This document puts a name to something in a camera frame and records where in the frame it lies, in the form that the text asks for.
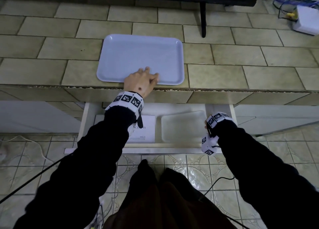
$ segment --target black table leg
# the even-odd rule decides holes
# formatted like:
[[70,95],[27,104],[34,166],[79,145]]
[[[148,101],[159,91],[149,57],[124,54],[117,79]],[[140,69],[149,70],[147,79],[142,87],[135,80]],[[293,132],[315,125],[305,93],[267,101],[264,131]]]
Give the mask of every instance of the black table leg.
[[206,37],[206,3],[200,2],[200,19],[202,23],[202,37]]

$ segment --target black sleeve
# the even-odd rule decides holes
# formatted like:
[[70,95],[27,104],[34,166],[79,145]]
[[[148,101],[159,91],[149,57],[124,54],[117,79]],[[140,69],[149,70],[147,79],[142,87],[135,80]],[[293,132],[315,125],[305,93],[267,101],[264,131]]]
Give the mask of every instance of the black sleeve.
[[107,110],[104,121],[89,129],[74,153],[66,156],[50,180],[38,188],[14,229],[85,228],[96,215],[99,197],[112,182],[115,163],[129,138],[127,129],[135,120],[128,108]]
[[295,167],[231,121],[222,121],[216,131],[242,198],[256,209],[268,229],[317,225],[319,193]]

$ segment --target white tray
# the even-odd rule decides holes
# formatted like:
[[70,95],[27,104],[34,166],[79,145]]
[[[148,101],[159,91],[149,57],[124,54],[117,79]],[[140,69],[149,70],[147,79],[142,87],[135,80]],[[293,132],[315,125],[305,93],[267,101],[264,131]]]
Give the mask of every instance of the white tray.
[[166,143],[201,142],[207,133],[205,120],[204,111],[162,116],[162,140]]
[[123,82],[129,74],[149,66],[159,73],[160,85],[179,85],[184,81],[182,42],[176,38],[110,34],[103,42],[98,79]]

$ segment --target tiled countertop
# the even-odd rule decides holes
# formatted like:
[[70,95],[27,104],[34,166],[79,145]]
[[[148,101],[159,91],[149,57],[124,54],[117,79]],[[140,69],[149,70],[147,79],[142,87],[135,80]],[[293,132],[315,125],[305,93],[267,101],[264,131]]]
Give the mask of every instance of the tiled countertop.
[[0,100],[111,101],[123,85],[96,70],[118,33],[183,42],[185,81],[147,102],[319,105],[319,36],[291,30],[271,1],[207,4],[204,39],[196,3],[49,1],[0,0]]

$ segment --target white drawer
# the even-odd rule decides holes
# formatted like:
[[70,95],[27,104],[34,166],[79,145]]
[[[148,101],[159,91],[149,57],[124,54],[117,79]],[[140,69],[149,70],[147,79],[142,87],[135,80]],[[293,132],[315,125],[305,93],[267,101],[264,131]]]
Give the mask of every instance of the white drawer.
[[[233,105],[213,104],[171,104],[171,103],[145,103],[143,115],[155,115],[155,143],[127,143],[123,153],[137,154],[178,154],[178,153],[202,153],[201,143],[164,143],[161,138],[161,117],[163,115],[181,114],[193,111],[205,111],[207,115],[217,111],[229,114],[236,122]],[[78,141],[85,136],[91,126],[94,125],[95,116],[104,114],[102,103],[85,104]]]

